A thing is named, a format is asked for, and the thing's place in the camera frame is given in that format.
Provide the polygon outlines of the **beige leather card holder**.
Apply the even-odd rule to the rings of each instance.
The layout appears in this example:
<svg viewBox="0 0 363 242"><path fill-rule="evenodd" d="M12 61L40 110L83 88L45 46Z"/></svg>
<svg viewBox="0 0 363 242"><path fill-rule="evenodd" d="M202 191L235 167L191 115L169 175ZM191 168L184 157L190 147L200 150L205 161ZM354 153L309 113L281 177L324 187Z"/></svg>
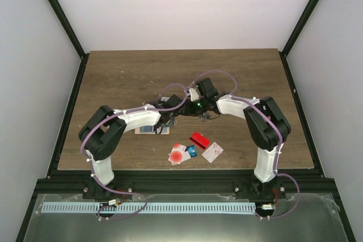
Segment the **beige leather card holder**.
<svg viewBox="0 0 363 242"><path fill-rule="evenodd" d="M173 128L178 121L176 119L170 120L166 125L162 125L159 128L155 128L154 126L142 126L136 128L134 130L135 134L152 134L152 135L168 135L170 133L170 129Z"/></svg>

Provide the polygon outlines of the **red card black stripe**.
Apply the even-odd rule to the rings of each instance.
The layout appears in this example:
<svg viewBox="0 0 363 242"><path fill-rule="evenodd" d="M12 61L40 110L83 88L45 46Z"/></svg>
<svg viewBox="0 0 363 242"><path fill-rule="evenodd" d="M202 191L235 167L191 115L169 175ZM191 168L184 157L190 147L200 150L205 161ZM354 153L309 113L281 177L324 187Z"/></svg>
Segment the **red card black stripe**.
<svg viewBox="0 0 363 242"><path fill-rule="evenodd" d="M189 140L202 150L205 150L210 145L210 140L198 132L194 132Z"/></svg>

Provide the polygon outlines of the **white card red circle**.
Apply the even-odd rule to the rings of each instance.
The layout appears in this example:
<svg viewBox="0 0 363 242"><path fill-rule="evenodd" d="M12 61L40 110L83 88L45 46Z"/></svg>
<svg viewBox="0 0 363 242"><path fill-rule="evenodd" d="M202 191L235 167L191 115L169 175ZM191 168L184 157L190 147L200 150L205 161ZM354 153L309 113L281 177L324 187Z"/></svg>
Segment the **white card red circle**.
<svg viewBox="0 0 363 242"><path fill-rule="evenodd" d="M168 161L172 165L178 165L182 162L185 162L191 158L189 152L187 151L187 147L178 143L175 143L172 147L172 150L168 156Z"/></svg>

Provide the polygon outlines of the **white card pink pattern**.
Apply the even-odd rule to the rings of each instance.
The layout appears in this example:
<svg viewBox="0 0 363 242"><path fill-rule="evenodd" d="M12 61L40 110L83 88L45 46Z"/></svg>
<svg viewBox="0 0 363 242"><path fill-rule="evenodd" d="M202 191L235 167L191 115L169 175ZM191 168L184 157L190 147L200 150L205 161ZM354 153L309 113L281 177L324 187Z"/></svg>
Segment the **white card pink pattern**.
<svg viewBox="0 0 363 242"><path fill-rule="evenodd" d="M213 163L215 159L223 153L223 148L217 143L213 142L203 153L202 157L209 163Z"/></svg>

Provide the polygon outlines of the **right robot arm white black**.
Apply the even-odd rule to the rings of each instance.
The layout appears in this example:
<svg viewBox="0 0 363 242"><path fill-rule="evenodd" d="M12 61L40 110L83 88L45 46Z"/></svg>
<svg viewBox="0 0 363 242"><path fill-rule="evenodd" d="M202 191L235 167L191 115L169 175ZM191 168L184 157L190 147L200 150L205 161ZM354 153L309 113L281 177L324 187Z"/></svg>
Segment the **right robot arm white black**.
<svg viewBox="0 0 363 242"><path fill-rule="evenodd" d="M272 192L278 174L281 149L291 133L290 123L281 109L270 96L247 99L228 92L220 93L210 78L193 84L196 88L186 88L188 99L181 114L202 116L206 112L214 112L244 119L251 138L258 147L251 190L258 198L267 197Z"/></svg>

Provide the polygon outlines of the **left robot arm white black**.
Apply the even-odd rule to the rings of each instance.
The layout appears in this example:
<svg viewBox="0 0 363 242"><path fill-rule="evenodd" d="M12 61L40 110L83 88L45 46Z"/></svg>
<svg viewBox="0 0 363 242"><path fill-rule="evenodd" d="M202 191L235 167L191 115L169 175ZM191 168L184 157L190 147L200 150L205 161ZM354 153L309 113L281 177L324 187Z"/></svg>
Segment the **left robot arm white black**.
<svg viewBox="0 0 363 242"><path fill-rule="evenodd" d="M91 163L91 177L97 182L96 192L104 199L116 192L111 156L124 133L144 126L155 131L165 127L181 109L188 96L180 99L176 95L167 100L158 100L142 107L117 110L101 106L80 130L80 152Z"/></svg>

